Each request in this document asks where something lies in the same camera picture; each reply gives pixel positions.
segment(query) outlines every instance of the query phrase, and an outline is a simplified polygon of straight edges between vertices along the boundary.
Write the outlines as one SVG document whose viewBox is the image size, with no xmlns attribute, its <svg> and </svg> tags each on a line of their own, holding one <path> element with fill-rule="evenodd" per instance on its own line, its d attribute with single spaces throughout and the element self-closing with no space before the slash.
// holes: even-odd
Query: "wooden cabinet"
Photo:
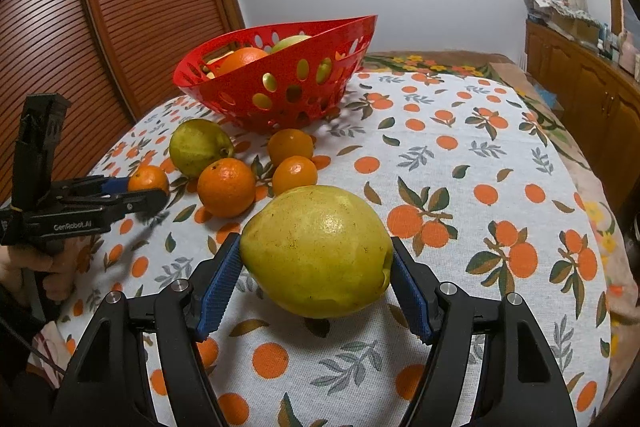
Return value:
<svg viewBox="0 0 640 427">
<path fill-rule="evenodd" d="M 527 21 L 527 71 L 555 93 L 620 227 L 640 210 L 640 87 L 617 66 Z"/>
</svg>

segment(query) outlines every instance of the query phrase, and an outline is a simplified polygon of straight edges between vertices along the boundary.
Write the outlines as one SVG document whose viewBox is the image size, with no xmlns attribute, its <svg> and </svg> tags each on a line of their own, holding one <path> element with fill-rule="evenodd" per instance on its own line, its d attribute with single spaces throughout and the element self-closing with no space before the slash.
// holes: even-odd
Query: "red fruit basket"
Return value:
<svg viewBox="0 0 640 427">
<path fill-rule="evenodd" d="M 174 84 L 247 130 L 268 133 L 304 127 L 340 102 L 371 42 L 376 19 L 372 15 L 231 32 L 190 51 L 175 69 Z M 211 59 L 225 51 L 270 51 L 276 42 L 302 34 L 310 38 L 211 78 L 224 58 Z"/>
</svg>

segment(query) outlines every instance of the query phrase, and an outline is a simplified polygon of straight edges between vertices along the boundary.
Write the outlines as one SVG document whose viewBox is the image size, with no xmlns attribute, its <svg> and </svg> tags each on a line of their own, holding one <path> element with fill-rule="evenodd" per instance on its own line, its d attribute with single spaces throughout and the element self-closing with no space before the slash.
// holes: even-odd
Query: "wooden door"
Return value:
<svg viewBox="0 0 640 427">
<path fill-rule="evenodd" d="M 640 178 L 638 97 L 620 86 L 607 114 L 607 132 L 600 145 L 597 174 L 611 209 L 617 213 Z"/>
<path fill-rule="evenodd" d="M 607 126 L 606 110 L 614 82 L 596 64 L 585 62 L 578 65 L 572 109 L 562 119 L 596 175 L 596 164 Z"/>
</svg>

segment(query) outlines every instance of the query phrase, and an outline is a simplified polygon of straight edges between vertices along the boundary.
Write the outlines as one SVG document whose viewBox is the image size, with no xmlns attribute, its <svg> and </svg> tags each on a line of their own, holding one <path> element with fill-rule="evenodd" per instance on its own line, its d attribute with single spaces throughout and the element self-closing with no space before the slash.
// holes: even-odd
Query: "table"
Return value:
<svg viewBox="0 0 640 427">
<path fill-rule="evenodd" d="M 610 340 L 593 232 L 556 150 L 517 94 L 467 73 L 479 74 L 463 68 L 457 75 L 355 75 L 340 110 L 305 129 L 316 139 L 319 184 L 366 198 L 440 280 L 473 296 L 521 293 L 561 367 L 578 425 L 588 425 L 606 386 L 609 360 L 601 346 Z M 237 157 L 257 174 L 258 201 L 237 219 L 206 213 L 195 183 L 175 171 L 166 149 L 181 121 L 201 117 L 220 119 L 176 98 L 152 111 L 94 169 L 123 175 L 140 162 L 160 165 L 172 197 L 148 222 L 127 217 L 100 238 L 78 241 L 76 293 L 58 322 L 70 347 L 108 291 L 146 295 L 188 277 L 270 200 L 266 137 L 226 124 Z M 331 320 L 283 311 L 246 270 L 236 289 L 220 329 L 200 348 L 229 423 L 399 422 L 428 348 L 406 329 L 391 288 L 365 310 Z M 145 347 L 158 419 L 174 425 L 153 335 Z M 468 421 L 481 359 L 476 337 L 456 425 Z"/>
</svg>

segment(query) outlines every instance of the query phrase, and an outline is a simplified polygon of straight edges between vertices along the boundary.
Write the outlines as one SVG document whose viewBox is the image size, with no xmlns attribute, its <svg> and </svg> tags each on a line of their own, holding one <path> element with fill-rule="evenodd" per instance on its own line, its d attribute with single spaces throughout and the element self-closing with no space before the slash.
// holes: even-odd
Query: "metal screw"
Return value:
<svg viewBox="0 0 640 427">
<path fill-rule="evenodd" d="M 115 304 L 120 300 L 120 297 L 122 297 L 122 293 L 120 292 L 109 292 L 107 293 L 104 300 L 106 300 L 109 304 Z"/>
<path fill-rule="evenodd" d="M 174 292 L 181 292 L 187 289 L 189 281 L 187 279 L 176 279 L 171 283 L 171 289 Z"/>
<path fill-rule="evenodd" d="M 522 304 L 522 297 L 516 292 L 509 293 L 507 295 L 507 300 L 514 306 L 520 306 Z"/>
<path fill-rule="evenodd" d="M 453 295 L 458 291 L 458 287 L 452 282 L 444 282 L 440 285 L 440 291 L 444 293 L 444 295 Z"/>
</svg>

